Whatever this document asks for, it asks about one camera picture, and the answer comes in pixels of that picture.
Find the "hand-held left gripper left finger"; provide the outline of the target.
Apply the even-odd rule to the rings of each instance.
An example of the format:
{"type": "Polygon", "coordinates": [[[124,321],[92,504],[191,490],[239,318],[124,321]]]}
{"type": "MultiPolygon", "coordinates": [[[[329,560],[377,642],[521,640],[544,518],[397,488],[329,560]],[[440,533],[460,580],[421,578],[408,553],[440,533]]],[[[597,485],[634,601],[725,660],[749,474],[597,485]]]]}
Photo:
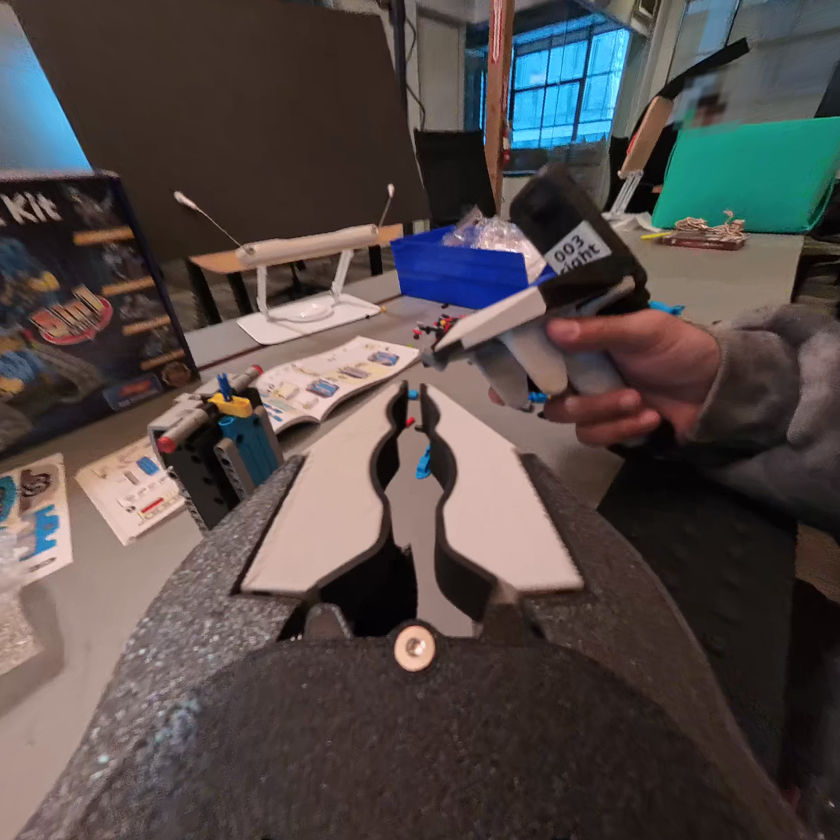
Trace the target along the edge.
{"type": "Polygon", "coordinates": [[[407,384],[388,384],[306,451],[242,592],[303,600],[384,547],[406,412],[407,384]]]}

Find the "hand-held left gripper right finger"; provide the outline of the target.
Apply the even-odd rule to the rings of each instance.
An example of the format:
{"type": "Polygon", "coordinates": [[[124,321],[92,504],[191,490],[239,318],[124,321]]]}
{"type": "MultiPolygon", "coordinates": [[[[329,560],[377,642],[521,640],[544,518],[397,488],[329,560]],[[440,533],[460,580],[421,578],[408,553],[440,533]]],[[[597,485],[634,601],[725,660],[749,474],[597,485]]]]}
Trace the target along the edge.
{"type": "Polygon", "coordinates": [[[582,592],[585,582],[551,518],[524,454],[431,385],[423,386],[428,467],[442,495],[435,511],[434,572],[464,614],[509,602],[582,592]]]}

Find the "person's right forearm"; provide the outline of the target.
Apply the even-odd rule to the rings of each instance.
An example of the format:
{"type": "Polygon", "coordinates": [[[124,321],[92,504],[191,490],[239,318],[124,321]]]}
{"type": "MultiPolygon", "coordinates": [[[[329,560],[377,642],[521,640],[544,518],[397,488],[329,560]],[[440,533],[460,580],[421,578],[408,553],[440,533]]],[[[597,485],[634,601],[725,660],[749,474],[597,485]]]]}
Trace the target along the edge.
{"type": "Polygon", "coordinates": [[[839,534],[839,325],[801,306],[708,329],[721,351],[685,453],[707,476],[839,534]]]}

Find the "person's right hand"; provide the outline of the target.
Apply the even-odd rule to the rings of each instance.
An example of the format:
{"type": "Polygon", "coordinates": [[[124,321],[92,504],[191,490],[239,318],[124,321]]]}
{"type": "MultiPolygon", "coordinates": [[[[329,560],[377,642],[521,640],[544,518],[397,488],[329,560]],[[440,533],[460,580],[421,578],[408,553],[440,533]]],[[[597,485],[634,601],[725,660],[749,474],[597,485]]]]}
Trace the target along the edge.
{"type": "Polygon", "coordinates": [[[548,321],[546,332],[562,350],[604,352],[624,385],[602,395],[550,400],[543,416],[574,426],[583,445],[611,447],[672,426],[683,442],[717,378],[718,342],[707,331],[647,309],[629,314],[548,321]]]}

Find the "pile of small bricks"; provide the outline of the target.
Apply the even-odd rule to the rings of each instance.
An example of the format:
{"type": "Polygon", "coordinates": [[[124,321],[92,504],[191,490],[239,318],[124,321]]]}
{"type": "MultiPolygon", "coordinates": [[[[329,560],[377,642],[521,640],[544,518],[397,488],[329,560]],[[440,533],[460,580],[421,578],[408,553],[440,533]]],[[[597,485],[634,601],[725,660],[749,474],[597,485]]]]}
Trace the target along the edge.
{"type": "Polygon", "coordinates": [[[413,342],[417,343],[426,339],[429,342],[429,346],[433,346],[463,317],[461,315],[454,316],[444,313],[431,322],[417,321],[412,330],[413,342]]]}

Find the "blue plastic bin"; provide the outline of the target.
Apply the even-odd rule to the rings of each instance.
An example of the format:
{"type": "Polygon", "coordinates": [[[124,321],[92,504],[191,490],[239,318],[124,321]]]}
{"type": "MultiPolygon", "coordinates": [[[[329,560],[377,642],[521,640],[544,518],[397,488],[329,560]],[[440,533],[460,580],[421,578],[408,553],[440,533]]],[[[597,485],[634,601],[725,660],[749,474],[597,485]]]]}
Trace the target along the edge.
{"type": "Polygon", "coordinates": [[[543,258],[441,245],[452,227],[397,238],[391,249],[405,297],[482,309],[555,276],[543,258]]]}

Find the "clear plastic bag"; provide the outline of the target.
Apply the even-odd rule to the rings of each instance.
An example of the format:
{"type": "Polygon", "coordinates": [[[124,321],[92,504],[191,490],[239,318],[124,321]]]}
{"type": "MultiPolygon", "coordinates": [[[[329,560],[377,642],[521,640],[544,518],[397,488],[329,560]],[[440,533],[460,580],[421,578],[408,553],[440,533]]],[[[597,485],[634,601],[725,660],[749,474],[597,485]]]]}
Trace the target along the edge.
{"type": "Polygon", "coordinates": [[[442,237],[441,245],[519,253],[526,259],[542,257],[517,225],[499,216],[485,216],[477,206],[442,237]]]}
{"type": "Polygon", "coordinates": [[[1,531],[1,676],[38,656],[42,646],[21,602],[29,572],[19,557],[16,537],[1,531]]]}

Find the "small wooden model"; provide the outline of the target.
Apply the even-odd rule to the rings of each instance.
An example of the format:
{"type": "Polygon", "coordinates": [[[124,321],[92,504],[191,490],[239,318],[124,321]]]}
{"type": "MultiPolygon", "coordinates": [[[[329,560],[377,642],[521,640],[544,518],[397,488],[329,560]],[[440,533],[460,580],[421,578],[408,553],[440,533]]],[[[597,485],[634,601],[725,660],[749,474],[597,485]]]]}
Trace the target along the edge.
{"type": "Polygon", "coordinates": [[[688,249],[738,251],[750,238],[744,229],[743,219],[735,218],[734,212],[725,209],[723,222],[712,225],[703,217],[687,216],[676,221],[674,226],[655,237],[658,245],[688,249]]]}

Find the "black blue brick model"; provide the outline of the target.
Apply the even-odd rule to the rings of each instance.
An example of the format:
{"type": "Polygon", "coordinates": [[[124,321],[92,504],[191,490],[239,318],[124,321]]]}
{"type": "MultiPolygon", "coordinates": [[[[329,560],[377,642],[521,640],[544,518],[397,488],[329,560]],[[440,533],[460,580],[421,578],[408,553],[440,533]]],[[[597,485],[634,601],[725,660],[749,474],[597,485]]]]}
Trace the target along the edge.
{"type": "Polygon", "coordinates": [[[153,453],[202,532],[213,530],[284,463],[257,381],[261,367],[220,373],[148,425],[153,453]]]}

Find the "black office chair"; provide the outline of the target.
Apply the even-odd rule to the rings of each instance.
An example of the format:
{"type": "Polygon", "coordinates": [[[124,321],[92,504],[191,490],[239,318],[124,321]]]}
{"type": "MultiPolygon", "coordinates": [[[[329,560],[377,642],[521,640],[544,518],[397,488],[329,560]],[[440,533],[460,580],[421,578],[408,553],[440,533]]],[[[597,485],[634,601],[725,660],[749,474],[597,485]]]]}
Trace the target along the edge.
{"type": "Polygon", "coordinates": [[[475,207],[496,215],[482,132],[415,129],[414,143],[431,228],[453,226],[475,207]]]}

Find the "instruction booklet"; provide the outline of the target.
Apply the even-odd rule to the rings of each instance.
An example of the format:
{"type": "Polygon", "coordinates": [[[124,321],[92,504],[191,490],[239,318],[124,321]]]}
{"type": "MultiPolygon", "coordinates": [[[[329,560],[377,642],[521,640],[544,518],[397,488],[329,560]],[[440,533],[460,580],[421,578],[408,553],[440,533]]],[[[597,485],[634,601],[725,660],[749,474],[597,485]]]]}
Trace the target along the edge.
{"type": "Polygon", "coordinates": [[[320,424],[343,402],[405,371],[420,349],[356,337],[339,347],[265,371],[255,388],[279,435],[300,424],[320,424]]]}

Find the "wooden column with red sign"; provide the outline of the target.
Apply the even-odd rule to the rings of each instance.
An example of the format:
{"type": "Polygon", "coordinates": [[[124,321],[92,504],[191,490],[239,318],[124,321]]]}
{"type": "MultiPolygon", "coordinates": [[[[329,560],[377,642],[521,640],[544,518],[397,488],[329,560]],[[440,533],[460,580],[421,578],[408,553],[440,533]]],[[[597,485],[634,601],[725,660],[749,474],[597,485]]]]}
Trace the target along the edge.
{"type": "Polygon", "coordinates": [[[488,19],[485,157],[497,213],[501,212],[504,140],[508,123],[508,96],[514,1],[491,1],[488,19]]]}

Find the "folded instruction leaflet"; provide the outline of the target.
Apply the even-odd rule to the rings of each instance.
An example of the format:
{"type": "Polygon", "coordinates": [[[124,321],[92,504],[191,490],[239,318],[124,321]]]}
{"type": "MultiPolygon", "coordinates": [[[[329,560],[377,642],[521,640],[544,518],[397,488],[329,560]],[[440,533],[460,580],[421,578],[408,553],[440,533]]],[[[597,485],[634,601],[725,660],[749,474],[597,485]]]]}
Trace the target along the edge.
{"type": "Polygon", "coordinates": [[[75,478],[123,546],[185,507],[178,486],[146,436],[82,467],[75,478]]]}

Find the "robot kit box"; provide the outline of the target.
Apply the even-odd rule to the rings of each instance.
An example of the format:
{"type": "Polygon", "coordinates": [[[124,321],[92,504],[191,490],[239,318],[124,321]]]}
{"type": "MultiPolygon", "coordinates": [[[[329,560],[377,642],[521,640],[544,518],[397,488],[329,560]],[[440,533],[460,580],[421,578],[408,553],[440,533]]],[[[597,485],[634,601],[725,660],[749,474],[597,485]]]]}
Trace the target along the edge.
{"type": "Polygon", "coordinates": [[[196,378],[120,179],[3,171],[2,457],[196,378]]]}

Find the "black monitor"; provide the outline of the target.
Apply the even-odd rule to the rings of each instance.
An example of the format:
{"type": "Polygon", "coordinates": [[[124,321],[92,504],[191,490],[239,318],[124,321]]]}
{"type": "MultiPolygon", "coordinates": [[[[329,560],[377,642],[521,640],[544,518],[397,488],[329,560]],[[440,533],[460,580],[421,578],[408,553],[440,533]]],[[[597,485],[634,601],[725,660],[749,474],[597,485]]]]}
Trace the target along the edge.
{"type": "Polygon", "coordinates": [[[154,257],[431,217],[382,20],[274,1],[11,2],[154,257]]]}

